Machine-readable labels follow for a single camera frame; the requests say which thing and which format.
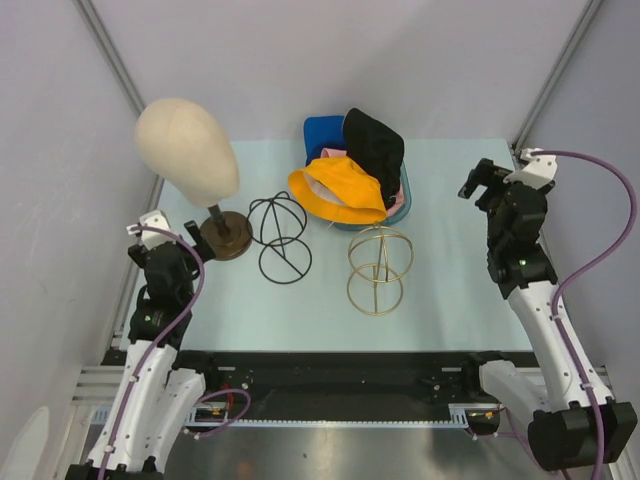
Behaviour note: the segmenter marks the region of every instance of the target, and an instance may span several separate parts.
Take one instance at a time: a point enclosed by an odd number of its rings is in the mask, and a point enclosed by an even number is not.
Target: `table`
[[[305,159],[301,141],[243,141],[234,142],[233,148],[241,186],[237,195],[220,206],[244,214],[252,200],[287,190],[288,174],[300,168]],[[207,263],[203,294],[193,309],[193,320],[182,348],[291,352],[530,351],[524,329],[502,300],[486,269],[485,214],[473,201],[457,197],[469,170],[483,157],[512,167],[509,148],[501,139],[406,140],[405,165],[413,205],[395,227],[412,240],[415,261],[403,279],[404,300],[391,314],[372,317],[351,305],[346,295],[351,273],[347,247],[354,233],[310,217],[301,239],[312,251],[313,265],[298,283],[281,286],[265,280],[258,269],[261,247],[256,244],[238,259]],[[192,219],[201,224],[207,216],[206,209],[190,205],[168,182],[158,208],[185,238],[189,237],[182,224]],[[283,228],[293,231],[294,220],[287,220]],[[404,253],[392,250],[390,256],[392,266],[398,264],[402,269],[407,260],[406,250]],[[265,265],[276,273],[278,269],[289,268],[275,260]],[[141,277],[138,288],[142,285]],[[354,295],[365,298],[360,295],[370,295],[370,288],[356,287]]]

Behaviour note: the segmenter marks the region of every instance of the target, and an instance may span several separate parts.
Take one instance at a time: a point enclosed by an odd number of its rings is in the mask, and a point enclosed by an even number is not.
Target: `pink cloth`
[[[335,148],[323,148],[320,158],[339,158],[346,157],[346,150],[336,150]]]
[[[346,156],[346,150],[336,150],[335,148],[323,148],[322,153],[320,154],[320,158],[336,158]],[[398,193],[396,193],[396,203],[394,203],[393,206],[389,210],[387,210],[387,217],[390,217],[398,210],[400,210],[400,207],[402,205],[404,205],[404,190],[402,190],[402,184],[400,184],[400,190],[398,190]]]
[[[387,210],[387,217],[390,217],[398,210],[400,210],[400,207],[402,205],[404,205],[404,190],[402,190],[402,184],[400,184],[400,190],[398,190],[398,193],[396,193],[396,203],[394,203],[393,206],[389,210]]]

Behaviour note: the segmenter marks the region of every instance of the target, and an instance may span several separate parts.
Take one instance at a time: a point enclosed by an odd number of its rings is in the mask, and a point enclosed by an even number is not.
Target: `white wall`
[[[584,44],[527,144],[607,159],[640,195],[640,3],[604,2]],[[628,218],[623,187],[606,171],[560,159],[545,236],[567,276],[615,240]],[[604,363],[620,400],[640,413],[640,225],[622,248],[570,287],[573,323],[587,352]],[[640,435],[634,435],[640,458]]]
[[[153,176],[71,1],[3,1],[0,64],[0,465],[47,406],[42,474],[81,365],[103,353],[127,266],[124,227]]]
[[[586,0],[95,0],[147,101],[235,140],[360,106],[406,137],[515,140]]]

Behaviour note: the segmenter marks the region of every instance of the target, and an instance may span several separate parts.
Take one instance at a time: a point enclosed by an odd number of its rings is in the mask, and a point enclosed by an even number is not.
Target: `wire hat stand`
[[[262,220],[260,221],[260,228],[256,234],[256,230],[254,230],[251,234],[251,237],[254,242],[259,245],[262,245],[262,251],[260,252],[260,256],[258,257],[258,267],[260,268],[260,273],[262,276],[269,280],[272,283],[278,285],[290,285],[292,283],[296,283],[302,280],[309,270],[311,270],[311,264],[313,263],[313,257],[311,255],[311,249],[309,246],[300,240],[300,236],[304,233],[307,228],[307,212],[302,208],[298,202],[293,200],[289,193],[282,191],[277,195],[271,198],[258,198],[249,204],[249,214],[247,215],[247,223],[250,222],[251,216],[255,214],[257,216],[259,211],[262,209],[260,207],[264,206],[264,211],[262,214]],[[280,214],[286,214],[287,216],[291,216],[295,219],[295,222],[291,222],[290,219],[286,222],[282,222],[282,218],[278,217],[278,212]],[[270,219],[275,225],[275,231],[277,235],[271,239],[265,239],[265,225],[267,224],[267,219]],[[295,235],[283,235],[282,229],[283,225],[290,226],[291,224],[296,225],[296,229],[299,228],[299,231]],[[306,262],[300,262],[299,258],[294,262],[293,259],[287,257],[287,246],[292,244],[299,244],[304,247],[306,251],[306,255],[308,260]],[[291,267],[291,272],[293,275],[293,279],[291,280],[278,280],[273,278],[273,276],[267,275],[263,266],[264,254],[267,251],[273,251],[280,259],[285,262],[289,267]]]
[[[401,273],[398,273],[389,265],[389,248],[387,245],[387,240],[392,238],[403,240],[409,249],[409,263]],[[379,241],[378,261],[375,263],[366,263],[364,265],[356,266],[352,257],[353,252],[362,245],[373,240]],[[413,265],[413,243],[411,242],[411,240],[409,240],[409,238],[407,238],[401,231],[396,230],[395,228],[375,224],[369,228],[365,228],[353,237],[351,243],[349,243],[347,257],[349,258],[349,264],[351,265],[351,268],[353,270],[351,272],[351,275],[349,276],[349,280],[347,281],[347,296],[349,297],[349,301],[354,307],[367,315],[382,316],[393,312],[396,308],[398,308],[398,306],[400,306],[400,303],[402,302],[402,299],[404,297],[404,285],[402,283],[402,277],[409,273],[409,270],[411,270],[411,266]],[[372,269],[372,276],[368,276],[364,273],[369,268]],[[367,310],[363,308],[353,299],[353,296],[351,294],[351,282],[356,277],[356,275],[373,284],[373,310]],[[400,288],[398,300],[391,308],[381,311],[378,305],[378,285],[386,286],[390,283],[395,282],[398,282],[398,286]]]

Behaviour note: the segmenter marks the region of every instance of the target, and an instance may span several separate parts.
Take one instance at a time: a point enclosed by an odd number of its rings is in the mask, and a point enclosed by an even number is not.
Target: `gold wire hat stand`
[[[404,240],[411,254],[411,257],[409,259],[409,264],[407,265],[407,268],[405,268],[405,270],[402,273],[397,273],[389,265],[389,249],[387,246],[387,239],[391,239],[391,238],[398,238],[400,240]],[[353,252],[358,247],[376,239],[380,241],[380,248],[378,249],[377,263],[367,263],[364,265],[360,265],[359,267],[356,267],[352,258]],[[353,237],[353,239],[351,240],[351,243],[349,243],[349,251],[347,253],[347,257],[349,258],[349,264],[353,269],[353,272],[351,272],[351,275],[349,275],[349,280],[347,281],[347,296],[349,297],[349,301],[351,302],[351,304],[354,307],[356,307],[358,310],[360,310],[362,313],[366,313],[367,315],[372,315],[372,316],[387,315],[388,313],[391,313],[396,308],[398,308],[398,306],[402,302],[402,298],[404,297],[404,285],[402,284],[402,277],[404,277],[409,272],[409,270],[411,269],[411,266],[413,265],[413,243],[411,243],[411,240],[409,240],[401,231],[396,230],[395,228],[385,227],[380,224],[375,224],[371,227],[365,228],[364,230],[362,230],[361,232],[359,232],[357,235]],[[364,273],[364,271],[368,268],[371,268],[373,271],[373,276],[371,277],[367,276]],[[373,304],[374,304],[373,311],[362,308],[360,305],[356,303],[356,301],[353,299],[351,295],[351,281],[355,278],[356,275],[364,278],[365,280],[373,284]],[[379,284],[387,285],[389,283],[394,283],[394,282],[398,282],[398,285],[400,287],[400,296],[398,298],[398,301],[388,310],[380,311],[378,308],[378,285]]]

